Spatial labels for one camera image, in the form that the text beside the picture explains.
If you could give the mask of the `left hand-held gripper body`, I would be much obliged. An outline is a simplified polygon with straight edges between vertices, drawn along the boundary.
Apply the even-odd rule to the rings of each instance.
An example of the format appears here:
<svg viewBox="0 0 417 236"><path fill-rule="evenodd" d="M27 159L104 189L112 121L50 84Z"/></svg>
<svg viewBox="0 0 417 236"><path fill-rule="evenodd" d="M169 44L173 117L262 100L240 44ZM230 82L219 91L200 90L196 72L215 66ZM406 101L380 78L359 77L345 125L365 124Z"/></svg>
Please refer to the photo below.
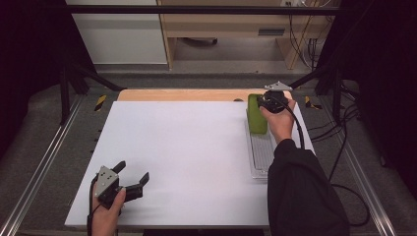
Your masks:
<svg viewBox="0 0 417 236"><path fill-rule="evenodd" d="M141 198L143 196L143 187L139 183L126 187L125 203ZM110 209L115 197L122 189L119 184L119 173L112 171L112 168L101 166L97 174L97 182L93 195L98 199L99 203Z"/></svg>

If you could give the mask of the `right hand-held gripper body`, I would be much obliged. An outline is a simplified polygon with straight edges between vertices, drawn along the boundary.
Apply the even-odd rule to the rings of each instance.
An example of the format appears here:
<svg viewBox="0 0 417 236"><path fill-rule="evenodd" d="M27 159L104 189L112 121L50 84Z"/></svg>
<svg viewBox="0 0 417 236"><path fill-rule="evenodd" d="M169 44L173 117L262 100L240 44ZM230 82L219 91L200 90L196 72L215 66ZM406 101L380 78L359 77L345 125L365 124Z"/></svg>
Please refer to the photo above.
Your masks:
<svg viewBox="0 0 417 236"><path fill-rule="evenodd" d="M265 86L266 92L257 96L259 107L264 107L271 113L279 113L288 107L288 98L284 95L291 87L282 82Z"/></svg>

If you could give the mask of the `clear plastic package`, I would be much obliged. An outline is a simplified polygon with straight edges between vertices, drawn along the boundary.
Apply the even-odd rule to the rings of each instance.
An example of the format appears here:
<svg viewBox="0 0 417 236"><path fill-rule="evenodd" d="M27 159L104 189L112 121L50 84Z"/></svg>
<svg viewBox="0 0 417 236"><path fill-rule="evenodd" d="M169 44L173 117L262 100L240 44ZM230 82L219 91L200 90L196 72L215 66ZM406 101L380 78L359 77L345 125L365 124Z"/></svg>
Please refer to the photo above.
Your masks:
<svg viewBox="0 0 417 236"><path fill-rule="evenodd" d="M254 179L266 181L268 179L269 167L274 160L275 139L269 128L264 135L251 134L248 119L245 128L251 175Z"/></svg>

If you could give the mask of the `person's right hand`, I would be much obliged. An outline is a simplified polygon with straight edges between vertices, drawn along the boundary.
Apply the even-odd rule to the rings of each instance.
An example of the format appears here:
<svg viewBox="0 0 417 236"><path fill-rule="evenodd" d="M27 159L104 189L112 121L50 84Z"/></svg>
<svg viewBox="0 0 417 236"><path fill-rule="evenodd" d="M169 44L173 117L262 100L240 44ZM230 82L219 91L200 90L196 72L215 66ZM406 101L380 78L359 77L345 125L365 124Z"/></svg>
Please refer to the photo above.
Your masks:
<svg viewBox="0 0 417 236"><path fill-rule="evenodd" d="M292 129L294 124L294 117L292 111L296 102L292 99L288 101L290 110L283 109L279 113L271 113L266 108L260 107L261 114L268 122L270 132L272 133L275 142L279 144L284 140L292 139Z"/></svg>

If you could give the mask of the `person's left hand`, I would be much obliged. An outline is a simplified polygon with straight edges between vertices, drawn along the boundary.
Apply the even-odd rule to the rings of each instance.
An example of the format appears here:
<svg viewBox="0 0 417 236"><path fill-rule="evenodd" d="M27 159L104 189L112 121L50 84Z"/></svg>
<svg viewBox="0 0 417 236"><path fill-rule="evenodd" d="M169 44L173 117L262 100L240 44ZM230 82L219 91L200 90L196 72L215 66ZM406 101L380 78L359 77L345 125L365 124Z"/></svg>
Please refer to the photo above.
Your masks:
<svg viewBox="0 0 417 236"><path fill-rule="evenodd" d="M126 198L126 190L124 188L117 194L114 202L110 209L105 208L99 204L96 197L92 198L92 223L91 223L91 234L93 231L115 231L119 213L124 206Z"/></svg>

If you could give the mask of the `yellow black tape marker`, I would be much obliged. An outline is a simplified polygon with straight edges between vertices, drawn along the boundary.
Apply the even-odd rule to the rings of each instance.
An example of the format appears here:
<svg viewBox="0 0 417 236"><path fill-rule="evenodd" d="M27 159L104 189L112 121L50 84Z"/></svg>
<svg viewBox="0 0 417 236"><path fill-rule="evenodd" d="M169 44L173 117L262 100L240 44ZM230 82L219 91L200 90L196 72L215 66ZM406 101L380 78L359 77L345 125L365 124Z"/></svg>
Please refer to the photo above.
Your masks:
<svg viewBox="0 0 417 236"><path fill-rule="evenodd" d="M96 103L95 108L94 108L94 111L99 111L101 109L101 107L102 107L105 99L106 99L106 95L105 94L101 95L98 98L97 103Z"/></svg>
<svg viewBox="0 0 417 236"><path fill-rule="evenodd" d="M310 96L305 96L305 106L306 108L313 108L317 110L323 109L323 107L319 104L313 104Z"/></svg>

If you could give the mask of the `white board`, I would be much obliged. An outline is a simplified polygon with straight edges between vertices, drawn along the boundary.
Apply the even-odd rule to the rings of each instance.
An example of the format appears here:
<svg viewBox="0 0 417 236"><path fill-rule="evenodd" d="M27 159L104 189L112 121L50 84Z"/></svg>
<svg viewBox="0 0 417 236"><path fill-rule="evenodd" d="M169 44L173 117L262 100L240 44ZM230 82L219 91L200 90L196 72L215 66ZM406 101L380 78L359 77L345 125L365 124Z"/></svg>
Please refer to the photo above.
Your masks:
<svg viewBox="0 0 417 236"><path fill-rule="evenodd" d="M267 184L251 175L247 105L237 101L116 101L66 225L83 227L90 181L126 161L120 183L149 176L119 224L148 228L266 228Z"/></svg>

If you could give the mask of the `black metal stand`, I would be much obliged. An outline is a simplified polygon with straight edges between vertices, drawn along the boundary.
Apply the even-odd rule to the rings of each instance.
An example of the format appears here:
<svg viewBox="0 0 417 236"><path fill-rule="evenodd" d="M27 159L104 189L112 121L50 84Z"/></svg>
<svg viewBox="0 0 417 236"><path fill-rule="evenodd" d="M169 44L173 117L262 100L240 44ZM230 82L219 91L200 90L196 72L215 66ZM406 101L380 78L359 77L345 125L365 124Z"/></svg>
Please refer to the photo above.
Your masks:
<svg viewBox="0 0 417 236"><path fill-rule="evenodd" d="M85 78L93 79L94 81L113 91L123 90L122 87L111 83L110 81L100 76L97 72L82 67L79 64L64 66L59 75L61 94L61 125L64 125L70 117L71 108L69 86L72 86L76 94L86 94L89 91L89 86L86 83Z"/></svg>
<svg viewBox="0 0 417 236"><path fill-rule="evenodd" d="M331 117L336 122L336 124L339 125L341 123L340 101L342 78L338 66L332 65L331 63L326 63L324 66L303 76L301 79L291 83L289 86L292 89L297 89L312 79L319 80L315 87L315 92L317 95L325 95L330 90L332 90Z"/></svg>

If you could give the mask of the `wooden table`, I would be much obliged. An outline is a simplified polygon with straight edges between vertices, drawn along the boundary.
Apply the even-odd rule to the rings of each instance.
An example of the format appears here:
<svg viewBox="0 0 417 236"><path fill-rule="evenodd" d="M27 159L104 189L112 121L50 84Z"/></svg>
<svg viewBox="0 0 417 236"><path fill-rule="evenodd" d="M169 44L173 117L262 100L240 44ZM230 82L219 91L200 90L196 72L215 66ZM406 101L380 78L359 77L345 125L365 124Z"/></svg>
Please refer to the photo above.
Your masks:
<svg viewBox="0 0 417 236"><path fill-rule="evenodd" d="M124 89L118 101L246 101L249 94L265 93L262 88L148 88Z"/></svg>

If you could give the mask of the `wooden desk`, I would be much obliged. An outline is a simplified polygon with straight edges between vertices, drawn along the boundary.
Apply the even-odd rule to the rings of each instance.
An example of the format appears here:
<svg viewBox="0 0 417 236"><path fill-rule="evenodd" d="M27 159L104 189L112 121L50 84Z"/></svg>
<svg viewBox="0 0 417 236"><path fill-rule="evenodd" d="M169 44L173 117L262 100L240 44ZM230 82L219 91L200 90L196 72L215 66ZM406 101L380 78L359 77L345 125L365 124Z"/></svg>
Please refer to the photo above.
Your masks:
<svg viewBox="0 0 417 236"><path fill-rule="evenodd" d="M328 0L156 0L159 6L312 7ZM276 41L286 67L296 67L309 39L324 41L331 28L325 16L162 14L164 36L174 38L263 37ZM258 36L259 29L285 29L283 36Z"/></svg>

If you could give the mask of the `dark curtain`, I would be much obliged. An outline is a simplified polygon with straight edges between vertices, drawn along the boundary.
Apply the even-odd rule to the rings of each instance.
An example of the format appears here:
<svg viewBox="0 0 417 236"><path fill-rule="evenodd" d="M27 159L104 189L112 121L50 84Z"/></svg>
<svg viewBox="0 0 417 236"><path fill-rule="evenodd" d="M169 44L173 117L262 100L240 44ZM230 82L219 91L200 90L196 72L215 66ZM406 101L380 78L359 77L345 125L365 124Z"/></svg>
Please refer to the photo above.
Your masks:
<svg viewBox="0 0 417 236"><path fill-rule="evenodd" d="M17 136L35 93L59 83L67 59L94 66L66 0L0 0L0 159Z"/></svg>
<svg viewBox="0 0 417 236"><path fill-rule="evenodd" d="M417 200L417 0L340 0L321 65L343 46L339 70L359 85L360 105L383 156Z"/></svg>

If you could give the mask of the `white cabinet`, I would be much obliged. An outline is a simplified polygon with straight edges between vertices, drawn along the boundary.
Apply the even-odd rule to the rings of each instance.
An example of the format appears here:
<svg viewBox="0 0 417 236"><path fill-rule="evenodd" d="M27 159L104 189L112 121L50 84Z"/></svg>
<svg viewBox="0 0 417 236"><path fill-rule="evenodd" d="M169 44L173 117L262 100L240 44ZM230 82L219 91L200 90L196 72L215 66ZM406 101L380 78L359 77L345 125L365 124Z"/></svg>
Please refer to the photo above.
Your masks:
<svg viewBox="0 0 417 236"><path fill-rule="evenodd" d="M95 65L166 64L158 14L73 14Z"/></svg>

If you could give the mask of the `aluminium rail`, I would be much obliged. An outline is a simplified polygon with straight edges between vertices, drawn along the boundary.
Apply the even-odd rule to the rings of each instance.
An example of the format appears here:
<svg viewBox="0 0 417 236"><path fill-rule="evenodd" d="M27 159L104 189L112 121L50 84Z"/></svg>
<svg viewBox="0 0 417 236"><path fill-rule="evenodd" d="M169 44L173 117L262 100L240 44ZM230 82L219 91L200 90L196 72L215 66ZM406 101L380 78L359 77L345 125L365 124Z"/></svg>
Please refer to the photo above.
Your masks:
<svg viewBox="0 0 417 236"><path fill-rule="evenodd" d="M326 112L328 118L331 121L334 121L331 117L331 104L328 98L321 97L320 101L324 106L324 111ZM380 236L397 236L397 233L394 230L394 227L387 216L387 213L374 189L372 186L367 174L362 168L359 160L357 159L356 154L353 151L352 146L347 141L346 135L346 124L341 121L340 123L342 129L336 134L338 142L340 143L340 150L337 155L337 160L344 155L345 162L351 171L353 179L355 180L356 186L360 192L360 196L363 198L366 206L369 208L369 214L371 215L376 228L379 231ZM331 168L329 177L332 178L335 173L335 168L337 166L337 161L334 163Z"/></svg>
<svg viewBox="0 0 417 236"><path fill-rule="evenodd" d="M59 126L17 204L7 217L4 224L0 227L0 236L15 236L18 232L46 174L48 173L50 166L65 141L65 138L72 127L84 100L85 97L83 95L75 96L74 102L70 107L70 113L67 120Z"/></svg>

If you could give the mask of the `black horizontal frame bar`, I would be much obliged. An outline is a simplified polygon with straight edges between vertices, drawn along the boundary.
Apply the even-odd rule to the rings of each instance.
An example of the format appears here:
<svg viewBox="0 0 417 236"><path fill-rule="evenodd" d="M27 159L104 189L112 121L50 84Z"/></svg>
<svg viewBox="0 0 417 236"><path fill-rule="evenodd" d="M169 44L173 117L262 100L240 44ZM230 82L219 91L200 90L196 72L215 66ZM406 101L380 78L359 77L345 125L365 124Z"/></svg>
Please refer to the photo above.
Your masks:
<svg viewBox="0 0 417 236"><path fill-rule="evenodd" d="M248 6L127 6L68 5L72 14L194 14L194 15L311 15L336 16L341 8L248 7Z"/></svg>

